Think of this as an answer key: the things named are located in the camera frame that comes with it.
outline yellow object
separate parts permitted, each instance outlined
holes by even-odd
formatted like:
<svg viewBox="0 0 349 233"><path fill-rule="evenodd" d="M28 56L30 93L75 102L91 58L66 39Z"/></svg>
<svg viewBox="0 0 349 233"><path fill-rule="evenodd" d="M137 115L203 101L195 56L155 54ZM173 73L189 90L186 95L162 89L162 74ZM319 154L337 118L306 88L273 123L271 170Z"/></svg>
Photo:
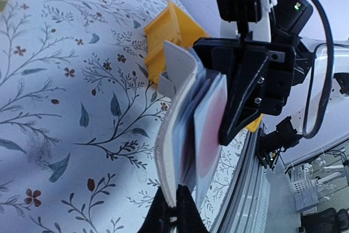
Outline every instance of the yellow object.
<svg viewBox="0 0 349 233"><path fill-rule="evenodd" d="M248 129L248 131L250 132L256 132L258 126L260 125L261 121L262 121L262 118L263 118L263 114L261 114L259 116L259 118L257 118L256 120L254 120L253 122L251 122L250 124L248 124L246 126L246 128Z"/></svg>
<svg viewBox="0 0 349 233"><path fill-rule="evenodd" d="M171 1L167 1L167 8L144 28L144 32L148 41L148 56L145 58L148 78L156 84L159 75L166 71L165 40L188 50L199 38L209 37L199 24Z"/></svg>

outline black cable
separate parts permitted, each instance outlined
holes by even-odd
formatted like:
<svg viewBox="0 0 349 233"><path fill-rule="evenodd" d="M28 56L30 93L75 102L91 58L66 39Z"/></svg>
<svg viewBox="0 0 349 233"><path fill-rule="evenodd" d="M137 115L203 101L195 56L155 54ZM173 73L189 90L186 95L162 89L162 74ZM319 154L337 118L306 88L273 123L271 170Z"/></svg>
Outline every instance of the black cable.
<svg viewBox="0 0 349 233"><path fill-rule="evenodd" d="M311 90L312 90L312 85L314 83L314 67L315 67L315 59L316 59L316 53L317 50L321 47L321 46L325 46L327 45L326 43L321 43L318 44L313 53L312 53L312 60L311 60L311 73L310 73L310 82L309 82L309 89L308 89L308 95L306 98L306 106L305 106L305 111L304 111L304 121L303 121L303 132L304 132L304 127L306 128L306 122L308 121L308 114L309 114L309 107L310 107L310 97L311 97ZM338 47L344 47L344 48L349 48L349 45L343 45L343 44L333 44L333 46L338 46Z"/></svg>
<svg viewBox="0 0 349 233"><path fill-rule="evenodd" d="M346 143L346 142L349 142L349 139L346 139L346 140L340 142L338 145L334 146L333 148L336 148L336 147L338 147L338 146L340 146L340 145L342 145L342 144L344 144L344 143ZM314 161L315 159L317 159L318 157L320 157L320 156L322 156L322 155L323 155L323 153L318 154L318 155L316 155L316 156L310 158L310 160ZM299 164L297 164L297 165L301 165L301 164L304 164L304 163L310 163L310 162L311 162L311 161L307 160L307 161L304 161L304 162L299 163ZM287 173L290 171L291 168L293 168L293 166L292 166L292 165L289 165L289 167L285 170L285 174L287 174Z"/></svg>
<svg viewBox="0 0 349 233"><path fill-rule="evenodd" d="M314 80L314 67L312 67L312 69L311 69L312 78L310 79L310 84L309 84L309 91L308 91L308 97L307 97L307 102L306 102L306 106L305 106L305 114L304 114L304 121L303 121L303 130L302 130L303 136L306 139L313 138L318 133L318 131L321 127L321 124L323 122L324 114L326 112L326 107L327 107L329 97L331 94L333 68L334 68L333 37L332 37L331 27L329 25L327 15L326 15L321 3L319 2L319 0L311 0L311 1L314 4L315 8L317 9L317 11L320 15L320 18L321 18L321 21L323 24L323 28L325 31L326 45L327 45L327 69L326 69L325 81L323 84L321 97L320 97L320 101L319 101L319 105L318 105L315 124L314 124L314 127L312 128L312 130L307 132L306 125L308 122L309 104L310 104L311 89L312 89L312 83L313 83L312 80Z"/></svg>
<svg viewBox="0 0 349 233"><path fill-rule="evenodd" d="M344 158L344 160L348 160L347 155L344 152L340 151L340 150L330 150L330 151L327 151L327 152L334 153L337 156L340 155L341 157Z"/></svg>
<svg viewBox="0 0 349 233"><path fill-rule="evenodd" d="M275 160L274 160L274 163L273 163L273 168L276 167L277 163L278 163L278 160L279 160L279 157L280 157L280 152L281 152L281 149L278 150L278 152L276 153L275 155Z"/></svg>
<svg viewBox="0 0 349 233"><path fill-rule="evenodd" d="M270 10L270 24L273 27L273 30L276 28L276 17L274 7Z"/></svg>
<svg viewBox="0 0 349 233"><path fill-rule="evenodd" d="M332 153L332 152L328 152L328 151L327 151L327 152L325 152L325 154L332 155L332 156L334 156L334 157L340 156L342 162L345 162L345 160L346 160L346 158L344 158L342 154L339 154L339 153L336 153L336 152L333 152L333 153Z"/></svg>

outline bolt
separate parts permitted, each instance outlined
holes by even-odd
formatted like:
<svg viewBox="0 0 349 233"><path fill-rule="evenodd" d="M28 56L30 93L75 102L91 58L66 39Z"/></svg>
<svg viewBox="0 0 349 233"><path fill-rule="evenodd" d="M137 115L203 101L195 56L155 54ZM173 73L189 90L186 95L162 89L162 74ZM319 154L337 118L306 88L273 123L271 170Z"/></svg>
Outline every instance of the bolt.
<svg viewBox="0 0 349 233"><path fill-rule="evenodd" d="M262 102L261 98L255 98L255 104L259 105Z"/></svg>
<svg viewBox="0 0 349 233"><path fill-rule="evenodd" d="M265 78L264 77L260 77L260 79L258 79L257 83L258 84L263 84L264 83Z"/></svg>

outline black mount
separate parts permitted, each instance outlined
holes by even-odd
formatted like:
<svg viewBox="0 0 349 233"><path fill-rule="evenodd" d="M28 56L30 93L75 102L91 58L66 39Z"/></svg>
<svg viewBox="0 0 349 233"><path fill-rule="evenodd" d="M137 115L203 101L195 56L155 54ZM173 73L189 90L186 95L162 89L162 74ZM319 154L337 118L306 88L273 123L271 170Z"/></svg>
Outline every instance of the black mount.
<svg viewBox="0 0 349 233"><path fill-rule="evenodd" d="M334 78L337 80L341 94L349 95L349 73L336 73Z"/></svg>
<svg viewBox="0 0 349 233"><path fill-rule="evenodd" d="M205 68L227 77L228 103L220 126L221 145L228 145L260 114L281 113L293 81L296 54L291 45L201 38L194 50Z"/></svg>
<svg viewBox="0 0 349 233"><path fill-rule="evenodd" d="M269 134L261 131L256 147L256 157L264 168L270 167L273 170L277 158L275 159L272 154L278 157L282 148L285 152L298 145L302 137L297 134L297 130L292 126L291 117L288 116L276 126L276 131Z"/></svg>
<svg viewBox="0 0 349 233"><path fill-rule="evenodd" d="M138 233L209 233L186 186L178 186L177 207L170 208L161 187L155 194L146 219Z"/></svg>

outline floral tablecloth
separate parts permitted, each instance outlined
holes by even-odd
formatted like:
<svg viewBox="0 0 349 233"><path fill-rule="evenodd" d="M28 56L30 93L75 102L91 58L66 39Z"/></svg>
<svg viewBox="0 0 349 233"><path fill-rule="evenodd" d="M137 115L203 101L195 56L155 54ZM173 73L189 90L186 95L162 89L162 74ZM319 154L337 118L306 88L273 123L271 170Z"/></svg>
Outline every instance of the floral tablecloth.
<svg viewBox="0 0 349 233"><path fill-rule="evenodd" d="M0 18L0 232L136 232L159 182L170 100L147 80L144 26L167 0L9 0ZM179 0L171 0L181 8ZM246 136L224 147L210 228Z"/></svg>

